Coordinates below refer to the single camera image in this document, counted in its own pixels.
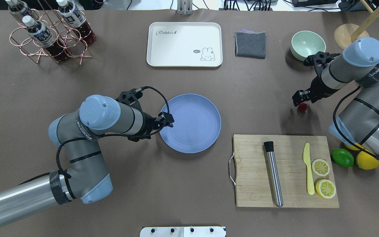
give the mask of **blue joint cap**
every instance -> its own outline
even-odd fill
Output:
[[[95,94],[81,103],[79,115],[85,126],[94,130],[105,130],[118,121],[121,108],[111,97]]]
[[[375,66],[379,63],[379,41],[371,37],[357,39],[343,50],[342,56],[353,66]]]
[[[343,135],[348,138],[350,141],[353,142],[353,144],[356,143],[356,141],[354,140],[352,134],[347,130],[345,124],[343,123],[343,121],[340,119],[340,117],[336,117],[336,123],[337,123],[337,126],[339,127],[340,131],[343,133]],[[334,122],[331,123],[331,125],[328,127],[328,131],[336,138],[338,138],[340,141],[342,141],[344,144],[346,145],[352,145],[350,144],[348,141],[346,141],[340,134],[339,132],[337,131],[336,129],[336,126],[334,126]]]
[[[49,134],[49,139],[51,139],[51,141],[59,146],[61,143],[59,142],[58,140],[58,134],[57,134],[57,131],[58,131],[58,124],[59,124],[59,121],[67,114],[64,114],[63,116],[57,118],[56,120],[54,120],[50,125],[49,125],[49,129],[48,129],[48,134]]]
[[[82,196],[81,201],[83,201],[84,204],[99,201],[100,199],[110,195],[112,190],[112,182],[108,174],[106,177],[102,179],[102,181],[96,184],[95,187],[93,187],[89,192]]]

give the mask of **wooden cutting board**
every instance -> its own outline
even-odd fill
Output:
[[[324,159],[330,165],[327,177],[313,172],[314,184],[327,178],[334,181],[327,138],[325,136],[233,135],[236,163],[236,206],[277,207],[272,200],[263,143],[274,142],[276,165],[283,196],[283,207],[338,208],[337,194],[331,199],[307,193],[306,165],[302,161],[305,143],[310,143],[311,162]]]

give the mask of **blue plate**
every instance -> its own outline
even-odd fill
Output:
[[[175,122],[160,134],[164,142],[179,152],[197,153],[209,148],[218,138],[221,128],[216,106],[204,96],[185,93],[168,101]],[[167,112],[166,105],[162,111]]]

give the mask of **yellow knife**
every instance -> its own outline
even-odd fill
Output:
[[[314,180],[313,173],[311,171],[311,158],[310,158],[310,143],[306,143],[304,147],[304,163],[307,165],[307,191],[309,195],[314,195]]]

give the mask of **white metal plate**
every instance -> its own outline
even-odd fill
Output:
[[[149,27],[150,66],[220,66],[221,28],[214,22],[154,22]]]
[[[140,231],[140,237],[226,237],[226,227],[145,227]]]

